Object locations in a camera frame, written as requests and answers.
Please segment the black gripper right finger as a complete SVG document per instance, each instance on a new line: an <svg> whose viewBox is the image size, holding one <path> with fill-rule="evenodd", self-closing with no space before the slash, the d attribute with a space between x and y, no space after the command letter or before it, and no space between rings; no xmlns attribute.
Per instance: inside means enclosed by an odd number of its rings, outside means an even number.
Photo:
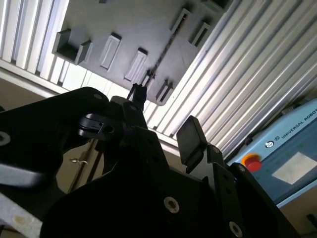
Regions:
<svg viewBox="0 0 317 238"><path fill-rule="evenodd" d="M300 236L244 165L225 164L222 152L207 142L197 118L189 116L176 137L186 173L204 186L197 235L211 238Z"/></svg>

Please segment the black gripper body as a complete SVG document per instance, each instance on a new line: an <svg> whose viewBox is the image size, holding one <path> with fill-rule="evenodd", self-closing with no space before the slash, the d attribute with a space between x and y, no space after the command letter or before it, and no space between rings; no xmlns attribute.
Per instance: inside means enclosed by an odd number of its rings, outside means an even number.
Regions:
<svg viewBox="0 0 317 238"><path fill-rule="evenodd" d="M206 183L175 170L168 173L164 205L156 186L139 175L110 173L60 199L47 213L43 238L145 238L204 235L215 224L214 198Z"/></svg>

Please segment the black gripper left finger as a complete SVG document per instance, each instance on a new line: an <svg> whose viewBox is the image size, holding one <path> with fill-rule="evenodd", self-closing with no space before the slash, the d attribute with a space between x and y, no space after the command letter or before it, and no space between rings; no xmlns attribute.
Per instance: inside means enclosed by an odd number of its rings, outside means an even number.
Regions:
<svg viewBox="0 0 317 238"><path fill-rule="evenodd" d="M143 116L145 89L132 100L84 87L0 114L0 183L47 186L67 151L97 139L106 164L96 183L168 185L170 168Z"/></svg>

